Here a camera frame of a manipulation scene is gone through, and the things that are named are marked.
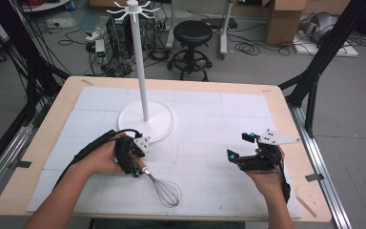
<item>floor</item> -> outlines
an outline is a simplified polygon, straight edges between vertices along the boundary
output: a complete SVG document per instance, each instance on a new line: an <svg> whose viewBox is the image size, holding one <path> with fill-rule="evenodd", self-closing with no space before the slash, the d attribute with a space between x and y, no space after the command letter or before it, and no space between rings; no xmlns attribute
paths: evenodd
<svg viewBox="0 0 366 229"><path fill-rule="evenodd" d="M83 20L87 10L87 5L81 5L72 16L79 21ZM107 18L103 17L98 23L103 25L106 20ZM264 23L239 17L236 18L236 22L237 30ZM44 37L48 46L72 74L92 73L89 70L89 58L84 45L74 43L59 46L57 43L66 38L65 33L76 30L77 28L45 32ZM263 40L264 31L264 26L258 26L230 33L240 34L252 40ZM72 39L83 41L85 36L83 32L75 32ZM214 35L209 48L200 48L213 61L213 67L207 70L211 82L278 85L302 73L313 58L310 55L296 54L291 47L288 48L290 55L282 55L260 46L260 54L247 55L236 50L236 44L229 41L228 55L224 60L221 60L218 54L218 33ZM178 44L174 44L173 52L178 49ZM334 58L319 81L314 134L352 227L366 228L366 47L355 49L358 52L357 58ZM144 64L147 66L154 62L146 60ZM155 79L179 78L179 72L168 71L165 62L146 67L145 74L147 78ZM135 78L136 73L132 72L126 77ZM185 79L200 81L201 78L201 73L193 73ZM11 62L0 62L0 137L25 103L23 87ZM0 193L11 172L9 170L0 182ZM0 228L19 228L25 220L26 218L19 217L0 217ZM72 219L70 227L87 228L88 225L87 219ZM330 229L336 228L336 225L330 221L296 223L295 227ZM267 228L267 224L247 223L246 228Z"/></svg>

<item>whisk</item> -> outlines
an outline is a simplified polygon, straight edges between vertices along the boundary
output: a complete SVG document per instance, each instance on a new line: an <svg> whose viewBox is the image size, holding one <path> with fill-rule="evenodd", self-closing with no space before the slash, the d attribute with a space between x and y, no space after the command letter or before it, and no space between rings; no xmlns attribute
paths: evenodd
<svg viewBox="0 0 366 229"><path fill-rule="evenodd" d="M135 155L132 155L132 161L138 166L138 168L146 174L153 183L156 193L159 197L160 202L166 207L175 207L179 204L181 198L181 191L177 184L153 177L148 170L147 166L142 160Z"/></svg>

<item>forearm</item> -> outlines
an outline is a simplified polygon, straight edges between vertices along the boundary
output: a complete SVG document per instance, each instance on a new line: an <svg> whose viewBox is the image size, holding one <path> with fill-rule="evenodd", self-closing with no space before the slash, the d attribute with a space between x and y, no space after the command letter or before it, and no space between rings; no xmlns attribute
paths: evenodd
<svg viewBox="0 0 366 229"><path fill-rule="evenodd" d="M78 164L70 167L55 189L30 217L25 228L67 227L76 202L90 177L79 167Z"/></svg>
<svg viewBox="0 0 366 229"><path fill-rule="evenodd" d="M272 194L265 196L267 209L269 211L269 228L270 229L292 229L294 228L291 221L287 204L282 194Z"/></svg>

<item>white coat rack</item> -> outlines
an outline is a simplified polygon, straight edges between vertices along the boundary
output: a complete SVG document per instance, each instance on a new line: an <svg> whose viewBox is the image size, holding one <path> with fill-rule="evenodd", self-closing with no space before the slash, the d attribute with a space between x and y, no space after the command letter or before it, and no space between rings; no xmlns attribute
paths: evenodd
<svg viewBox="0 0 366 229"><path fill-rule="evenodd" d="M123 20L128 14L130 15L132 25L132 39L135 53L135 61L138 72L139 91L141 94L141 103L133 102L128 105L118 118L118 127L123 129L135 129L140 133L149 136L150 142L155 142L166 137L173 128L173 113L172 110L160 102L148 102L147 89L145 85L144 60L142 57L141 47L141 32L139 29L139 14L146 18L153 18L146 15L144 12L154 12L155 10L143 9L151 2L147 2L144 6L139 6L136 0L127 1L127 7L114 4L122 9L118 11L107 10L109 13L125 12L120 18L114 20Z"/></svg>

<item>stool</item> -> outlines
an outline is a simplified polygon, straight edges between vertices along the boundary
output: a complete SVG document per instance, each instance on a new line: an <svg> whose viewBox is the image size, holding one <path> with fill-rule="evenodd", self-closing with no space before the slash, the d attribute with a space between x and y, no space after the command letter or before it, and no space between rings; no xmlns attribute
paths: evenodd
<svg viewBox="0 0 366 229"><path fill-rule="evenodd" d="M203 72L203 81L208 81L207 72L204 68L210 68L213 63L202 52L195 51L194 48L206 45L213 37L213 30L201 21L184 21L174 27L173 35L180 42L182 47L189 49L176 53L168 63L168 69L175 66L181 71L180 80L183 80L184 73Z"/></svg>

